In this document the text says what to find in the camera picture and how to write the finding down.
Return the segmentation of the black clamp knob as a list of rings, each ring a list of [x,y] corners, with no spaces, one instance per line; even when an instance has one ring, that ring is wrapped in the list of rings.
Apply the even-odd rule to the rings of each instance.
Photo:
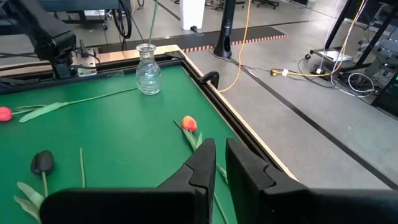
[[[210,71],[199,78],[200,83],[210,82],[216,89],[218,88],[219,80],[220,75],[217,71]]]

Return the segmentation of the ribbed clear glass vase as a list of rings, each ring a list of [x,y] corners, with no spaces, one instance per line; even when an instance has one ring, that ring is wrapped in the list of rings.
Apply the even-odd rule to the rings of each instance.
[[[136,47],[140,61],[136,68],[136,83],[145,95],[156,95],[160,91],[162,72],[155,61],[156,46],[149,43],[139,44]]]

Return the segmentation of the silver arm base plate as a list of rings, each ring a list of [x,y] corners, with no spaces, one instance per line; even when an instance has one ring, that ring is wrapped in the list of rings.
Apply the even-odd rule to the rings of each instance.
[[[97,65],[100,61],[97,59],[96,48],[86,48],[85,51],[79,50],[72,53],[73,63],[71,69],[79,77],[89,77],[97,74]]]

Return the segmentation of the black computer case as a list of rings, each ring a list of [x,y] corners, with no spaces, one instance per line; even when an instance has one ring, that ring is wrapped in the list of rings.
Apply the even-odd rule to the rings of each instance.
[[[379,92],[372,105],[398,117],[398,74]]]

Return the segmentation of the black table frame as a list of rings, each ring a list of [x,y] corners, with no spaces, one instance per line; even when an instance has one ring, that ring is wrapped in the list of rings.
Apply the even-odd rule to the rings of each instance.
[[[167,67],[175,63],[181,63],[182,67],[192,76],[192,80],[201,88],[206,97],[212,101],[225,121],[229,123],[229,126],[239,135],[242,142],[259,157],[286,173],[291,179],[297,179],[261,137],[259,137],[255,130],[253,130],[244,118],[233,108],[221,92],[216,89],[215,84],[205,81],[205,75],[186,56],[182,49],[177,45],[161,46],[155,50],[154,56],[155,60],[161,66]],[[110,72],[110,70],[132,70],[138,64],[139,52],[137,50],[111,52],[99,54],[98,57],[99,62],[96,65],[98,73],[106,73]],[[21,81],[24,78],[31,82],[34,76],[49,75],[51,72],[52,69],[47,62],[0,66],[0,78],[5,79],[7,83]]]

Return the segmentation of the orange artificial tulip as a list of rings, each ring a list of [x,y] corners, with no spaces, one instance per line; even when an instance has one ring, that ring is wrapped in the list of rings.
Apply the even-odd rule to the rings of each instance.
[[[191,116],[184,116],[182,118],[181,123],[179,123],[177,120],[174,120],[174,123],[178,126],[178,128],[185,135],[186,140],[189,142],[189,144],[191,146],[192,152],[195,152],[204,141],[202,133],[199,133],[198,136],[195,136],[195,133],[198,128],[196,120]],[[228,218],[224,212],[224,209],[222,207],[222,204],[220,203],[220,200],[219,200],[216,192],[214,193],[214,200],[215,200],[216,206],[218,207],[218,211],[220,212],[220,214],[222,216],[224,224],[229,224]]]

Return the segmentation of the office chair base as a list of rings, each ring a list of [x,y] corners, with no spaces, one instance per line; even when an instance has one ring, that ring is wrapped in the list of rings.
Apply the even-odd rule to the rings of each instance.
[[[277,7],[279,7],[279,1],[275,1],[275,0],[251,0],[252,3],[256,4],[256,7],[261,7],[261,6],[271,6],[273,9],[276,9]]]

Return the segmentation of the grey equipment box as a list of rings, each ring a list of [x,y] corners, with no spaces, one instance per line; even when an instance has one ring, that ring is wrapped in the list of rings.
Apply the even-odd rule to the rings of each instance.
[[[376,59],[372,75],[378,73],[387,77],[395,72],[398,68],[398,28],[376,44],[374,55]]]

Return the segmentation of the black stand pole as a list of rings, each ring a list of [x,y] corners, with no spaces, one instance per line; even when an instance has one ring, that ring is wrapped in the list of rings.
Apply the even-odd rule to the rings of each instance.
[[[218,57],[230,58],[232,55],[231,32],[233,26],[235,5],[236,5],[236,0],[224,1],[220,35],[213,51],[213,53]]]

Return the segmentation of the black artificial tulip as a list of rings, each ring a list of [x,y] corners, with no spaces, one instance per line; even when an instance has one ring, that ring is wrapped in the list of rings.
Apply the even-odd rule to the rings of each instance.
[[[158,10],[158,3],[159,3],[159,0],[155,0],[154,13],[152,16],[152,22],[151,22],[150,32],[149,32],[148,48],[150,47],[151,42],[152,42],[152,36],[153,36],[153,32],[154,32],[155,20],[156,20],[157,10]]]
[[[41,224],[39,210],[44,200],[49,196],[49,189],[47,183],[47,176],[50,175],[55,167],[55,160],[53,154],[48,151],[36,153],[30,164],[30,171],[32,174],[39,176],[42,179],[44,195],[38,193],[31,186],[18,182],[17,187],[24,193],[27,199],[14,196],[13,199],[17,202],[21,209],[33,217],[38,224]]]
[[[81,186],[82,186],[82,188],[85,188],[86,187],[86,180],[85,180],[83,148],[80,148],[80,171],[81,171]]]

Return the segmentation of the black equipment stand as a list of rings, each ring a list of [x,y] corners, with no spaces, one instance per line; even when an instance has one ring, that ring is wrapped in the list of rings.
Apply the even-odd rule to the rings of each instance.
[[[368,40],[368,44],[364,45],[364,49],[359,58],[351,60],[350,62],[346,60],[342,63],[341,71],[348,72],[351,70],[368,68],[371,65],[371,63],[365,63],[365,60],[373,50],[376,50],[376,45],[379,43],[380,38],[383,35],[387,36],[391,33],[386,33],[387,28],[390,25],[398,27],[398,0],[347,0],[344,8],[340,12],[340,15],[337,17],[333,28],[329,31],[324,46],[321,49],[310,50],[309,53],[305,55],[305,59],[308,60],[313,54],[315,54],[323,58],[323,62],[326,61],[327,65],[331,65],[331,60],[325,58],[321,52],[325,50],[340,51],[343,48],[343,43],[336,47],[332,47],[331,44],[344,21],[352,22],[352,20],[346,19],[346,15],[349,12],[355,11],[353,17],[356,17],[356,12],[358,11],[362,1],[364,1],[363,10],[358,16],[358,20],[362,14],[364,14],[364,16],[368,18],[368,23],[364,28],[366,30],[377,28],[377,32],[372,39]],[[366,12],[366,8],[368,7],[368,4],[374,7],[376,3],[379,5],[379,9],[373,15],[373,18],[370,18],[368,17],[369,14]]]

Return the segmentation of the white flat box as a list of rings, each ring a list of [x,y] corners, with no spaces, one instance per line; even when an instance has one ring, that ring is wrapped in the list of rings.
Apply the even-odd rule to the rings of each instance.
[[[353,58],[350,55],[345,55],[342,52],[338,52],[335,50],[323,51],[323,52],[320,52],[320,54],[324,58],[327,58],[331,62],[349,61],[349,60],[352,60],[352,58]]]

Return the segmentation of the black floor mat striped edge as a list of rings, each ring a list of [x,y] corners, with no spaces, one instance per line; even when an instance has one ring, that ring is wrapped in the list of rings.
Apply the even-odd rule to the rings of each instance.
[[[157,47],[164,45],[177,45],[186,52],[204,50],[206,47],[215,47],[220,36],[220,31],[175,35],[171,37],[156,38],[151,43]],[[231,45],[242,44],[244,28],[233,29],[230,36]],[[270,26],[248,27],[246,43],[260,42],[286,38],[287,34]],[[126,42],[127,50],[135,50],[142,40]],[[100,54],[122,51],[121,44],[104,44],[97,47]]]

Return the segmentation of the red artificial tulip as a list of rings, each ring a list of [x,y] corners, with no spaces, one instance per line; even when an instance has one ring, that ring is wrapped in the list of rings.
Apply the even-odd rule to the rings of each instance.
[[[0,106],[0,122],[8,122],[13,119],[14,115],[24,114],[23,117],[21,117],[19,119],[19,122],[26,123],[34,118],[38,118],[39,116],[43,116],[47,113],[59,110],[60,108],[64,108],[69,105],[83,103],[83,102],[87,102],[87,101],[91,101],[91,100],[97,100],[100,98],[117,95],[117,94],[125,93],[128,91],[133,91],[136,89],[137,88],[129,88],[126,90],[116,91],[116,92],[112,92],[112,93],[108,93],[108,94],[100,95],[100,96],[94,96],[91,98],[85,98],[82,100],[67,101],[67,102],[55,102],[55,103],[52,103],[49,105],[20,106],[20,107],[14,108],[14,109],[10,109],[5,106]]]

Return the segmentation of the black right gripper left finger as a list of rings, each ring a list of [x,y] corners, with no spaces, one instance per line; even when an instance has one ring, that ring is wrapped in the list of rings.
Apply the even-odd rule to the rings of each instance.
[[[66,189],[47,197],[42,224],[211,224],[216,145],[205,139],[155,188]]]

